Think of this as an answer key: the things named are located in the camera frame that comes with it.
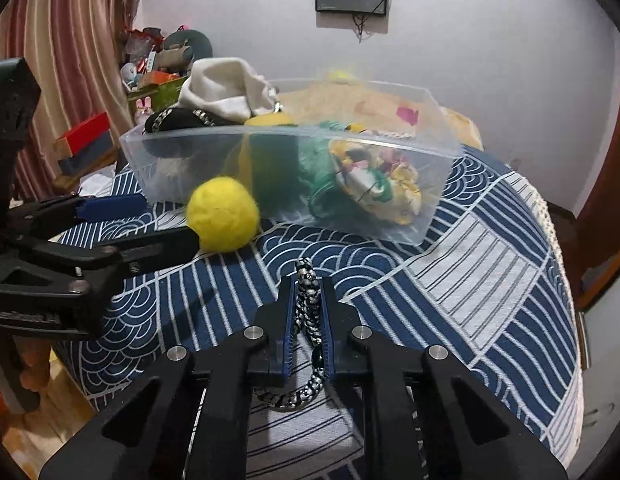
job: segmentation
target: white cloth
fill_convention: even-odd
[[[276,91],[238,57],[198,59],[181,88],[179,106],[245,123],[274,110]]]

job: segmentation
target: wooden floor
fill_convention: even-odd
[[[94,414],[70,375],[55,360],[50,382],[41,394],[37,411],[4,415],[0,419],[3,443],[15,462],[36,480],[46,461]]]

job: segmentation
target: colorful patterned cloth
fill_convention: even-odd
[[[308,256],[374,330],[405,346],[453,351],[567,466],[581,431],[581,371],[560,254],[538,218],[545,203],[509,167],[465,151],[420,246],[264,222],[237,253],[198,254],[127,280],[106,313],[105,335],[63,342],[59,356],[100,409],[171,346],[206,348],[247,326],[294,261]],[[104,194],[138,191],[124,170]],[[182,208],[160,203],[139,218],[78,226],[61,241],[91,246],[181,223]],[[310,373],[302,336],[294,371],[299,383]],[[295,413],[271,412],[255,399],[247,477],[361,478],[360,408],[354,390],[331,387]]]

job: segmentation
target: pink patch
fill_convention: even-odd
[[[414,126],[419,120],[419,111],[406,108],[405,106],[399,106],[396,109],[396,114],[398,117],[401,117],[402,120],[410,124],[410,126]]]

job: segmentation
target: plastic storage container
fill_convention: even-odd
[[[148,200],[185,204],[224,174],[250,190],[263,218],[421,243],[461,154],[430,93],[379,82],[271,83],[299,126],[152,134],[138,126],[122,136]]]

